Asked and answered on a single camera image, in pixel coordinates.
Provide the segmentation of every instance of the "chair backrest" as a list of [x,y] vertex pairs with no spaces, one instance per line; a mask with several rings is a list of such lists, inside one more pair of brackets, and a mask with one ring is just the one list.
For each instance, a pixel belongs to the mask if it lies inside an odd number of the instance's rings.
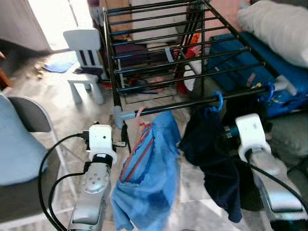
[[38,103],[24,97],[9,97],[9,100],[29,132],[51,131],[50,119]]
[[100,33],[97,29],[68,30],[63,36],[76,55],[81,67],[103,68],[97,51],[101,48]]

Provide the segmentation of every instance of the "blue mat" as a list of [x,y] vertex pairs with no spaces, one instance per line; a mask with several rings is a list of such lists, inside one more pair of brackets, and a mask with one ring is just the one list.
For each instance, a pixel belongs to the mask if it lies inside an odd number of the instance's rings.
[[77,61],[75,51],[67,51],[53,55],[49,59],[48,64],[44,66],[44,69],[51,72],[64,73]]

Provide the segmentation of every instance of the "white plastic chair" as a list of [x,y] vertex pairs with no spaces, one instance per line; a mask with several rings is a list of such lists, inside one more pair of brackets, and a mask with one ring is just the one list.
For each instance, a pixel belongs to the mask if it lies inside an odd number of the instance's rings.
[[[53,144],[59,141],[51,120],[41,105],[24,97],[10,97],[9,100],[28,132],[46,132],[51,135]],[[78,158],[65,146],[59,145],[56,147],[49,158],[49,166],[42,177],[43,198],[45,202],[48,200],[49,191],[54,182],[63,174],[69,173],[65,162],[65,153],[71,153],[75,158]],[[77,192],[71,178],[68,178],[68,184],[76,201]],[[59,185],[52,202],[55,214],[73,209],[73,207],[60,209],[58,202],[61,192],[62,186]],[[37,179],[0,187],[0,231],[8,231],[11,228],[39,222],[44,219],[46,217],[42,213],[39,204]]]
[[[97,29],[69,30],[63,36],[71,50],[76,51],[76,55],[81,67],[101,68],[103,70],[102,79],[106,78],[104,66],[100,63],[98,51],[101,48],[100,33]],[[103,104],[104,98],[97,84],[98,77],[90,74],[70,74],[68,83],[73,94],[75,103],[81,103],[82,99],[75,87],[76,83],[82,83],[86,90],[92,90],[97,104]]]

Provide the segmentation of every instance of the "white child chair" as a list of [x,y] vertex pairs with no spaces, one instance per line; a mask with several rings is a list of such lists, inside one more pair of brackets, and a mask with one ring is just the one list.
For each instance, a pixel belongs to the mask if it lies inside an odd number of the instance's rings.
[[[101,48],[100,33],[97,29],[77,29],[68,30],[63,36],[71,50],[76,51],[76,55],[81,67],[101,68],[103,70],[102,79],[106,78],[103,65],[100,63],[98,51]],[[97,84],[98,77],[91,74],[71,74],[68,77],[72,95],[75,103],[81,103],[82,99],[75,87],[76,83],[82,83],[86,90],[93,90],[97,104],[103,104],[104,98]]]

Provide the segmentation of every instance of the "black cable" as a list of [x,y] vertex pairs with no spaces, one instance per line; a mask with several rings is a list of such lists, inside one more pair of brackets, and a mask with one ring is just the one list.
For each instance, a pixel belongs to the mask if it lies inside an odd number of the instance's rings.
[[58,231],[66,231],[67,229],[64,226],[59,226],[53,219],[52,217],[49,215],[45,204],[44,204],[44,199],[43,199],[43,193],[42,193],[42,171],[43,171],[43,166],[44,163],[46,161],[46,159],[48,158],[48,156],[52,153],[52,151],[55,149],[56,146],[58,146],[60,143],[62,143],[63,141],[72,138],[72,137],[81,137],[81,133],[78,134],[74,134],[74,135],[70,135],[67,136],[61,140],[59,140],[53,147],[51,147],[45,154],[40,166],[39,166],[39,173],[38,173],[38,198],[39,198],[39,203],[40,206],[43,210],[43,213],[45,214],[45,216],[47,217],[48,221],[58,230]]
[[74,176],[81,176],[81,175],[84,175],[85,173],[84,172],[80,172],[80,173],[73,173],[73,174],[67,174],[61,178],[59,178],[52,186],[51,190],[50,190],[50,193],[49,193],[49,197],[48,197],[48,208],[49,208],[49,211],[50,211],[50,214],[53,218],[53,220],[60,226],[60,227],[64,227],[63,224],[58,220],[58,218],[56,217],[54,211],[53,211],[53,208],[52,208],[52,198],[53,198],[53,194],[54,194],[54,191],[55,191],[55,188],[57,187],[57,184],[60,183],[62,180],[64,180],[65,178],[68,178],[68,177],[74,177]]
[[247,163],[243,160],[233,159],[233,161],[236,161],[239,164],[244,165],[246,167],[250,167],[250,168],[258,171],[259,173],[267,176],[268,178],[272,179],[273,181],[280,184],[281,186],[283,186],[285,189],[287,189],[290,193],[292,193],[302,203],[304,209],[306,210],[306,213],[308,213],[308,205],[307,205],[306,201],[295,190],[293,190],[291,187],[289,187],[287,184],[283,183],[281,180],[277,179],[276,177],[272,176],[271,174],[267,173],[266,171],[254,166],[250,163]]

